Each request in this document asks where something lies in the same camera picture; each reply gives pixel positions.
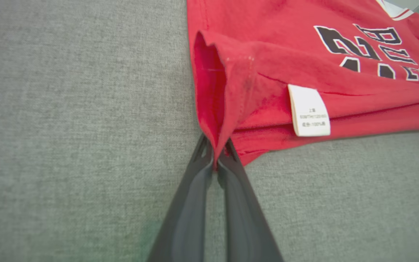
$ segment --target white care label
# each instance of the white care label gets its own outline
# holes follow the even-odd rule
[[[331,122],[316,89],[289,84],[292,121],[297,136],[329,136]]]

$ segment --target red jersey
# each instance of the red jersey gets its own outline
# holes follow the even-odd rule
[[[381,0],[188,0],[196,109],[216,156],[419,130],[419,15]],[[289,84],[316,89],[331,135],[299,137]]]

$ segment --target basketball jersey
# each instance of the basketball jersey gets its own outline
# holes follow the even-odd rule
[[[216,156],[419,130],[419,15],[381,0],[188,0],[196,110]],[[299,137],[288,85],[319,92],[329,136]]]

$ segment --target black lettering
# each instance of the black lettering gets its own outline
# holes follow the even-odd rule
[[[411,68],[411,67],[406,67],[406,66],[402,66],[405,71],[407,71],[407,81],[419,81],[419,76],[418,74],[415,74],[413,71],[417,71],[419,72],[419,68]]]
[[[379,63],[378,76],[395,79],[395,71],[390,65]]]
[[[415,61],[412,58],[410,58],[410,55],[407,53],[407,51],[405,49],[398,49],[397,50],[397,49],[390,48],[390,47],[385,47],[385,46],[382,46],[382,45],[379,45],[379,48],[392,61],[400,61],[400,62],[405,62],[405,63],[417,64],[417,63],[415,63]]]
[[[344,61],[340,64],[341,67],[348,68],[352,71],[360,71],[360,60],[355,57],[346,57]]]
[[[356,43],[359,46],[363,46],[366,49],[366,53],[362,53],[360,48],[349,39],[343,37],[337,30],[327,28],[327,27],[321,27],[321,26],[315,26],[316,31],[318,32],[319,36],[323,40],[324,46],[331,52],[331,53],[343,53],[343,54],[349,54],[351,53],[365,57],[365,58],[371,58],[375,60],[381,60],[377,53],[374,51],[373,47],[365,41],[361,37],[355,37]],[[338,45],[338,42],[342,43],[347,49],[341,47]]]
[[[400,45],[402,40],[399,37],[399,34],[395,28],[378,28],[378,29],[369,29],[362,28],[357,24],[354,24],[356,28],[364,33],[364,35],[369,38],[379,41],[381,43],[386,43],[389,45]]]

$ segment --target gray fabric surface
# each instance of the gray fabric surface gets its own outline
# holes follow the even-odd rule
[[[0,0],[0,261],[146,259],[200,131],[185,0]],[[247,166],[286,261],[419,261],[419,132]],[[224,261],[223,191],[206,261]]]

